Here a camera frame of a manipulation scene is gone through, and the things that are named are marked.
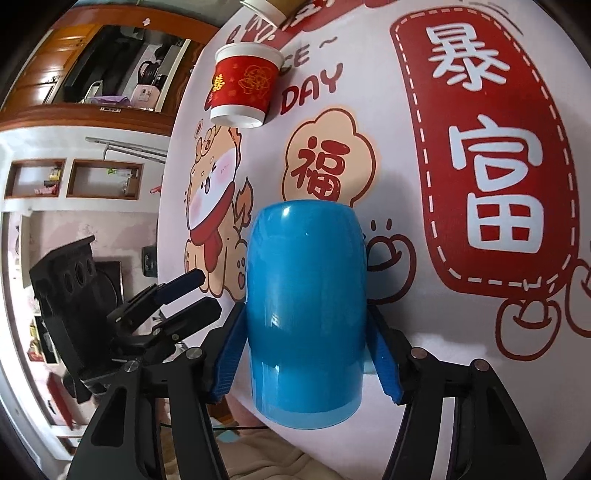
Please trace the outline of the blue plastic cup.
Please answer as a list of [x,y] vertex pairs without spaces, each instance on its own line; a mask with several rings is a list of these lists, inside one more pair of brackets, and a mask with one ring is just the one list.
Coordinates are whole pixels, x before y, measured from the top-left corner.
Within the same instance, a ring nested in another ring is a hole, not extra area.
[[250,382],[259,413],[298,430],[351,417],[362,401],[368,283],[353,209],[297,200],[260,210],[246,283]]

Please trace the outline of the red paper cup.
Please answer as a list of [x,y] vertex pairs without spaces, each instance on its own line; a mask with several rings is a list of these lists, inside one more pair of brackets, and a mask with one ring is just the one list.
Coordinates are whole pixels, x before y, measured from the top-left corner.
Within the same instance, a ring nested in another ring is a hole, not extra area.
[[215,52],[208,106],[214,125],[259,128],[266,120],[283,54],[269,45],[226,44]]

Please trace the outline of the brown kraft paper cup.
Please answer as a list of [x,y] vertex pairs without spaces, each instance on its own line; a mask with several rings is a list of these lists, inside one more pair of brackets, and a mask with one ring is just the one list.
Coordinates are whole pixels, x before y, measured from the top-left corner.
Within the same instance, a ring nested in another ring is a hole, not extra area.
[[305,0],[240,0],[239,3],[267,23],[280,27],[304,5]]

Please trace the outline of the pink kitchen appliance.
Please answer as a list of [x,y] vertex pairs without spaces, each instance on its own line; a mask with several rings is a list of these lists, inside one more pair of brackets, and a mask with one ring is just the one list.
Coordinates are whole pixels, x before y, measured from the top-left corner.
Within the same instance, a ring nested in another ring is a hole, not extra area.
[[160,91],[153,85],[137,84],[129,99],[132,108],[153,111],[160,96]]

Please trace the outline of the printed cartoon tablecloth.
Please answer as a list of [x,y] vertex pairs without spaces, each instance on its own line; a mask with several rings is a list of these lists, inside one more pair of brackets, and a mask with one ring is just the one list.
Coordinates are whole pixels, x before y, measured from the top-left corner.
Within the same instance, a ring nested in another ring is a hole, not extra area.
[[[283,66],[259,128],[214,125],[215,52]],[[532,1],[314,1],[249,10],[200,53],[163,174],[159,277],[232,191],[204,293],[229,308],[260,209],[332,198],[367,238],[369,295],[438,358],[488,360],[551,479],[590,475],[590,67]]]

